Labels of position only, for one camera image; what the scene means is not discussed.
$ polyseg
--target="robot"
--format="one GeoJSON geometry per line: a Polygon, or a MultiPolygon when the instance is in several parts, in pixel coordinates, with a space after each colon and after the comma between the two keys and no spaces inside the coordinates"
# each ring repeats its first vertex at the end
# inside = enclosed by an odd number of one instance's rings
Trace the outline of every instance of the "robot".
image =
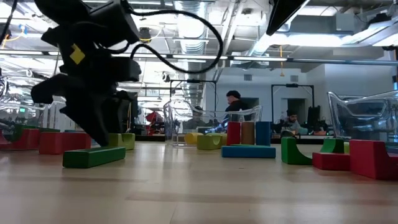
{"type": "Polygon", "coordinates": [[[122,102],[134,100],[136,93],[117,91],[116,87],[118,82],[139,81],[141,69],[132,59],[138,48],[147,48],[163,63],[185,73],[209,71],[218,63],[223,51],[223,41],[216,29],[189,12],[138,13],[127,0],[112,0],[96,8],[90,8],[81,0],[35,0],[35,3],[44,15],[59,25],[49,29],[42,40],[59,48],[64,65],[60,67],[60,74],[32,88],[32,99],[35,103],[51,104],[54,95],[65,97],[66,107],[60,112],[74,120],[101,146],[108,145],[108,133],[121,133],[122,102]],[[130,58],[113,56],[139,42],[139,31],[130,14],[153,16],[170,13],[198,19],[215,33],[220,48],[217,58],[208,68],[200,71],[178,68],[145,44],[136,45],[130,58]],[[125,48],[108,49],[125,40],[125,48]]]}

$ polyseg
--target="person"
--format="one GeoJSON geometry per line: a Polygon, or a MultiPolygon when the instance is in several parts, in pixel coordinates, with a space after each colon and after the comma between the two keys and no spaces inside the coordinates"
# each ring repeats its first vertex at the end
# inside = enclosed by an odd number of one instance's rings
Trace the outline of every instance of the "person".
{"type": "Polygon", "coordinates": [[[286,129],[289,131],[299,131],[301,128],[299,121],[297,121],[297,113],[293,110],[287,110],[287,117],[285,122],[289,125],[286,129]]]}
{"type": "MultiPolygon", "coordinates": [[[[225,109],[225,112],[237,112],[241,110],[248,110],[249,106],[241,101],[241,94],[236,90],[231,90],[227,92],[226,99],[228,101],[229,106],[225,109]]],[[[246,121],[250,120],[250,115],[246,115],[244,119],[246,121]]],[[[239,121],[239,116],[234,114],[231,117],[227,114],[225,119],[229,121],[239,121]]]]}
{"type": "MultiPolygon", "coordinates": [[[[195,107],[196,110],[198,111],[203,111],[203,109],[200,106],[196,106],[195,107]]],[[[187,130],[193,130],[196,129],[197,127],[206,127],[209,124],[206,124],[203,120],[202,120],[202,114],[201,112],[197,112],[197,111],[193,111],[192,115],[193,118],[189,119],[187,122],[185,122],[183,124],[183,128],[187,129],[187,130]]]]}

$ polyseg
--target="transparent plastic enclosure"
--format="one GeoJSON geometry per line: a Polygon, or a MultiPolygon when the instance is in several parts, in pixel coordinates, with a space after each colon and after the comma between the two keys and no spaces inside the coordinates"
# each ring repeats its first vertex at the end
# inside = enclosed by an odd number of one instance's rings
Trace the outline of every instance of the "transparent plastic enclosure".
{"type": "Polygon", "coordinates": [[[31,77],[0,77],[0,131],[9,141],[17,129],[24,128],[75,128],[59,109],[65,106],[58,97],[51,105],[34,103],[30,96],[32,87],[43,80],[31,77]]]}
{"type": "Polygon", "coordinates": [[[172,100],[164,105],[165,138],[173,146],[188,146],[188,133],[226,133],[228,121],[260,121],[262,106],[239,112],[200,111],[184,100],[172,100]]]}
{"type": "Polygon", "coordinates": [[[398,143],[398,91],[342,100],[329,92],[336,137],[398,143]]]}

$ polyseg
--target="green arch block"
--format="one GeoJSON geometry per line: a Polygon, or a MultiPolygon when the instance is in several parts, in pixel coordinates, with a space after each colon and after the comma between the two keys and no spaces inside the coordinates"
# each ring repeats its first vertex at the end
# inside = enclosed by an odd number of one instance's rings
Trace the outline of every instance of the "green arch block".
{"type": "Polygon", "coordinates": [[[312,165],[312,158],[299,151],[295,138],[282,138],[282,162],[290,165],[312,165]]]}
{"type": "Polygon", "coordinates": [[[324,139],[321,152],[324,153],[344,153],[344,140],[324,139]]]}
{"type": "Polygon", "coordinates": [[[223,146],[222,136],[198,136],[197,149],[199,150],[215,150],[221,149],[223,146]]]}

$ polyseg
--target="cable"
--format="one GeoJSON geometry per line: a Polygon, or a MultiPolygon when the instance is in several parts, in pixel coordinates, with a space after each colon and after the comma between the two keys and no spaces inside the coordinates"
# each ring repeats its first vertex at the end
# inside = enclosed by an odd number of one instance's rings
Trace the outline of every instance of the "cable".
{"type": "Polygon", "coordinates": [[[146,44],[137,44],[134,49],[131,52],[130,58],[133,59],[134,58],[134,54],[137,52],[138,49],[140,49],[141,47],[146,48],[147,50],[149,50],[150,52],[152,52],[154,55],[156,55],[157,58],[159,58],[159,60],[163,63],[165,63],[167,66],[169,66],[170,68],[179,71],[179,72],[183,72],[183,73],[187,73],[187,74],[201,74],[201,73],[205,73],[207,71],[210,71],[212,68],[214,68],[217,63],[220,61],[220,58],[223,54],[223,39],[221,38],[220,34],[218,33],[218,31],[205,19],[201,18],[200,16],[197,16],[193,13],[190,12],[185,12],[185,11],[179,11],[179,10],[173,10],[173,9],[166,9],[166,10],[161,10],[161,11],[154,11],[154,12],[136,12],[133,10],[133,8],[130,8],[130,13],[135,15],[135,16],[155,16],[155,15],[163,15],[163,14],[181,14],[184,16],[188,16],[188,17],[192,17],[194,19],[199,20],[200,22],[202,22],[205,26],[207,26],[213,33],[214,35],[216,35],[216,38],[218,40],[219,43],[219,48],[218,48],[218,53],[216,58],[214,59],[214,61],[207,67],[204,68],[202,70],[198,70],[198,71],[189,71],[189,70],[185,70],[182,68],[178,68],[177,66],[173,65],[172,63],[170,63],[168,60],[166,60],[165,58],[163,58],[155,49],[153,49],[152,47],[149,47],[146,44]]]}
{"type": "Polygon", "coordinates": [[[14,11],[17,9],[17,4],[18,4],[18,0],[14,0],[14,2],[12,3],[10,15],[8,16],[6,25],[4,26],[4,30],[2,31],[2,34],[0,36],[0,44],[6,38],[7,30],[8,30],[8,27],[10,26],[12,15],[13,15],[14,11]]]}

